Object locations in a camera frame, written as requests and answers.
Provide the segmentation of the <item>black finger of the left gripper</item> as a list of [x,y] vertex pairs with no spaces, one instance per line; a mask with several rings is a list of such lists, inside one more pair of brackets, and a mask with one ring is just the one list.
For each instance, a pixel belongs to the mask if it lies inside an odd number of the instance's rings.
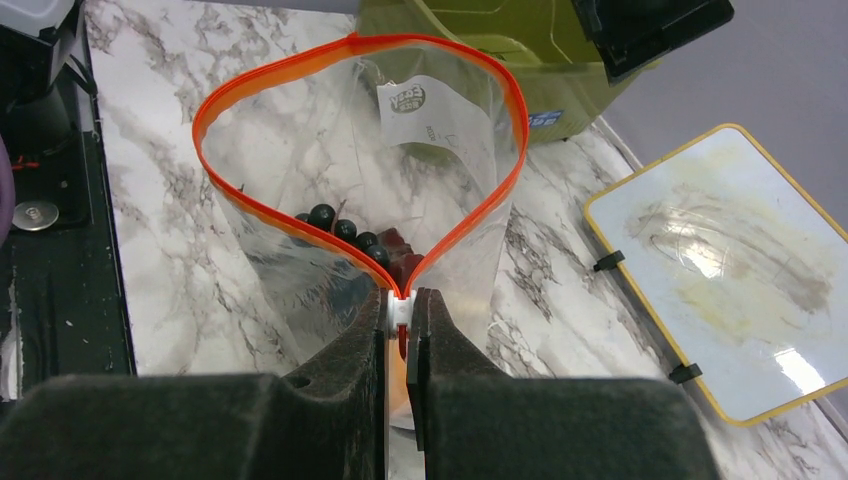
[[728,0],[575,0],[572,5],[611,85],[727,24],[735,13]]

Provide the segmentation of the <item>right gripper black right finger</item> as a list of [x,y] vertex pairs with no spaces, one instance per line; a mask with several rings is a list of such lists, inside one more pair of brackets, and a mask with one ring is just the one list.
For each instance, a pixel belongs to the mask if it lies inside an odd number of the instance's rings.
[[418,290],[407,390],[430,479],[716,479],[699,419],[646,378],[514,378]]

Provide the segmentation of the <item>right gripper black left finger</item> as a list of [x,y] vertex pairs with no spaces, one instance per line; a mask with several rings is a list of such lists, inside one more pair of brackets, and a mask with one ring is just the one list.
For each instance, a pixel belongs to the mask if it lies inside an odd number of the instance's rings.
[[64,376],[1,425],[5,479],[383,479],[387,294],[285,376]]

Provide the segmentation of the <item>olive green plastic bin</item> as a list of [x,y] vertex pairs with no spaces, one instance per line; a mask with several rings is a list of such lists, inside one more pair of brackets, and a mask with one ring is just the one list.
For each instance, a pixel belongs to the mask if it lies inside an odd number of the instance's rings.
[[442,37],[500,61],[521,87],[532,144],[581,133],[636,79],[609,82],[569,1],[363,1],[356,30]]

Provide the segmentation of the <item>black toy grape bunch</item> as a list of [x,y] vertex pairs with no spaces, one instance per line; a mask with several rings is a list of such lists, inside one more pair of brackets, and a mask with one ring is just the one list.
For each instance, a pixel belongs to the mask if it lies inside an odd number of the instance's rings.
[[370,231],[360,231],[352,220],[341,218],[339,213],[340,208],[320,203],[308,212],[296,214],[295,219],[333,234],[343,242],[356,247],[381,267],[388,268],[390,256],[387,248],[380,244],[377,235]]

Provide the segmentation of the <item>clear zip bag orange zipper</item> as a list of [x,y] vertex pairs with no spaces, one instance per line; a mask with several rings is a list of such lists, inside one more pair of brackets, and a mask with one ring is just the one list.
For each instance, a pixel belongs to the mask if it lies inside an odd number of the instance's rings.
[[[441,38],[350,35],[212,92],[192,139],[238,245],[296,354],[309,359],[377,288],[438,290],[484,349],[528,144],[519,85],[497,60]],[[424,256],[405,289],[356,247],[295,219],[340,208],[396,228]]]

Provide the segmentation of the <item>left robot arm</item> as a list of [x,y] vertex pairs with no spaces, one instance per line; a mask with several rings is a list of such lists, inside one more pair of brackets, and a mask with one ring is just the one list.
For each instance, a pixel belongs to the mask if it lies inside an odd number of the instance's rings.
[[[37,98],[82,30],[81,1],[1,4],[1,104]],[[362,35],[418,33],[463,42],[512,68],[589,70],[617,86],[729,23],[729,1],[362,1]]]

